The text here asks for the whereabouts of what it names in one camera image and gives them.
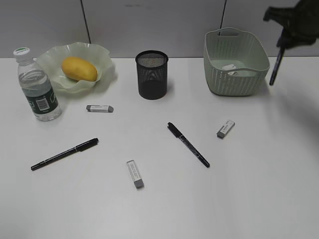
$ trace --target yellow mango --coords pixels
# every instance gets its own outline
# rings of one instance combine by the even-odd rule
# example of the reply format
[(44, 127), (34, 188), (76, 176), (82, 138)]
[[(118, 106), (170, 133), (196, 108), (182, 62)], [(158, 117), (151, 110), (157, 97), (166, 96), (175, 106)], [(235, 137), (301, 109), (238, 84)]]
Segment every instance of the yellow mango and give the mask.
[(62, 62), (62, 71), (67, 77), (76, 81), (96, 81), (98, 78), (96, 68), (80, 57), (65, 58)]

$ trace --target black mesh pen holder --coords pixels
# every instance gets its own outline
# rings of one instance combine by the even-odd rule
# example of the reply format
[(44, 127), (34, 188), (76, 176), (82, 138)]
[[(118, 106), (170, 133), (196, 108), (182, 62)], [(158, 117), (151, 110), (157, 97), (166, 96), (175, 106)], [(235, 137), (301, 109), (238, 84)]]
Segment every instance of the black mesh pen holder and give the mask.
[(140, 95), (148, 100), (162, 98), (167, 92), (168, 56), (160, 51), (144, 51), (135, 61)]

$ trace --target water bottle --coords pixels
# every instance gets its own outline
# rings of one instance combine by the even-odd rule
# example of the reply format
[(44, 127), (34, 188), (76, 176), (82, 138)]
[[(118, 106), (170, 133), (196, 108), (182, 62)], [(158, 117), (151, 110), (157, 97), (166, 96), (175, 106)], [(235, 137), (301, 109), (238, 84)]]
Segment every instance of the water bottle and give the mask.
[(44, 70), (30, 55), (30, 49), (22, 47), (13, 52), (19, 63), (18, 78), (22, 91), (35, 117), (41, 121), (53, 120), (62, 113), (50, 80)]

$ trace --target wall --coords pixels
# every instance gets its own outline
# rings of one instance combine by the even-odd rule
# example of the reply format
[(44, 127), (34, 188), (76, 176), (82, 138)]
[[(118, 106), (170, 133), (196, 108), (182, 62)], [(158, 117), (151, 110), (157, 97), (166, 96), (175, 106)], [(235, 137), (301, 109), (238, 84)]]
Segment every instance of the wall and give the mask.
[[(268, 6), (294, 6), (298, 0), (2, 0), (0, 57), (22, 46), (38, 56), (76, 41), (100, 44), (112, 57), (135, 57), (156, 49), (169, 57), (202, 57), (204, 35), (236, 27), (254, 33), (269, 56), (276, 56), (282, 28), (263, 22)], [(319, 42), (286, 51), (287, 56), (319, 56)]]
[(75, 41), (88, 42), (79, 0), (1, 0), (0, 57), (24, 46), (38, 56)]

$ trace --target basket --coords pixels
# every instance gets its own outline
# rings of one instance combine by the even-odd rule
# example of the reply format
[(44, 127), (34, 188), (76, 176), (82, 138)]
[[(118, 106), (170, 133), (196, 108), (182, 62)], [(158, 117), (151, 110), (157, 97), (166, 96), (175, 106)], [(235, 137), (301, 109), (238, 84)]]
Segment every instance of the basket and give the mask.
[[(220, 35), (223, 31), (232, 35)], [(237, 68), (222, 69), (230, 64)], [(265, 79), (269, 60), (254, 34), (228, 27), (206, 33), (204, 68), (211, 92), (221, 96), (249, 96)]]

